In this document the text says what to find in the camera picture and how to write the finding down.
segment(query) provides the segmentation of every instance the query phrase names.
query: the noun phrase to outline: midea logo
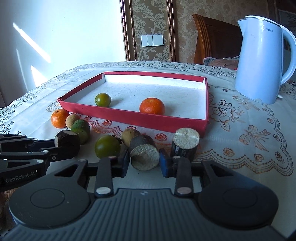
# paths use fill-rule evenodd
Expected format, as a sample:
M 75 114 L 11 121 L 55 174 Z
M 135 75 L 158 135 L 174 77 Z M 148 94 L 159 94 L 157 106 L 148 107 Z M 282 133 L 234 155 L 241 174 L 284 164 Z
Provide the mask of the midea logo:
M 262 29 L 273 33 L 272 29 L 265 27 L 265 25 L 262 26 Z

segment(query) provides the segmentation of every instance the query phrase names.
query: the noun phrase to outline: orange fruit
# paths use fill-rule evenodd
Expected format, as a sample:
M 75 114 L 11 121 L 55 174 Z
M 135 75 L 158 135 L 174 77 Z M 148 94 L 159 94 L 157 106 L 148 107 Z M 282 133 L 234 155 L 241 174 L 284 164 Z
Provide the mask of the orange fruit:
M 140 104 L 140 112 L 146 114 L 164 115 L 165 105 L 160 99 L 147 98 Z
M 66 127 L 66 119 L 69 116 L 69 112 L 65 109 L 58 109 L 55 112 L 52 113 L 52 125 L 55 128 L 65 128 Z

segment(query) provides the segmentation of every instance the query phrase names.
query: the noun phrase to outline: white wall switch panel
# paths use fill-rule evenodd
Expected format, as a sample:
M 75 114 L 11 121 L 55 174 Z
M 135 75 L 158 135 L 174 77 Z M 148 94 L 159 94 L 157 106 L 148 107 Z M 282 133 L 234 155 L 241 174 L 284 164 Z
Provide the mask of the white wall switch panel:
M 163 45 L 163 35 L 154 34 L 152 35 L 153 46 L 162 46 Z
M 152 35 L 147 35 L 148 37 L 148 46 L 153 46 L 153 38 Z
M 148 35 L 141 36 L 142 47 L 148 47 Z

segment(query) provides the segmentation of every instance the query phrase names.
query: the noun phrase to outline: kettle lid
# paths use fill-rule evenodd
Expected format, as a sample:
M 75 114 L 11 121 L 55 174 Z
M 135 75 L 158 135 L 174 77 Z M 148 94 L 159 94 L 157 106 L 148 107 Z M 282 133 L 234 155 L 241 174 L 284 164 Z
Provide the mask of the kettle lid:
M 270 22 L 270 23 L 273 23 L 273 24 L 277 25 L 278 27 L 281 27 L 277 22 L 275 22 L 273 20 L 270 20 L 268 18 L 264 18 L 264 17 L 255 16 L 255 15 L 248 15 L 248 16 L 245 16 L 245 18 L 257 18 L 259 20 L 267 21 L 267 22 Z

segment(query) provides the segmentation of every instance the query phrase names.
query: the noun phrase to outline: white tablecloth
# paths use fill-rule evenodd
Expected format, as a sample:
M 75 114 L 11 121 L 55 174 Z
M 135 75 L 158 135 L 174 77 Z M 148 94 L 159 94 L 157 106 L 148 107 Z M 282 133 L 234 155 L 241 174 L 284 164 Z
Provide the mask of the white tablecloth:
M 57 98 L 103 71 L 171 72 L 206 76 L 210 93 L 210 124 L 200 141 L 195 161 L 212 159 L 270 187 L 279 198 L 279 209 L 273 226 L 283 235 L 296 229 L 296 176 L 293 159 L 296 148 L 296 88 L 281 87 L 283 99 L 273 105 L 251 101 L 234 88 L 236 71 L 220 67 L 167 62 L 117 62 L 82 65 L 51 79 L 28 92 L 8 107 L 0 109 L 0 133 L 25 134 L 38 139 L 52 139 L 60 130 L 50 117 L 60 108 Z M 76 159 L 84 157 L 97 162 L 94 143 L 103 133 L 121 136 L 129 125 L 82 116 L 92 127 L 91 140 L 81 147 Z M 170 149 L 172 133 L 134 126 L 154 138 L 159 148 Z M 70 163 L 52 163 L 48 172 Z M 91 180 L 89 189 L 93 188 Z M 139 172 L 129 168 L 124 179 L 114 179 L 115 188 L 171 188 L 174 178 L 164 179 L 159 168 Z M 195 192 L 201 187 L 194 178 Z

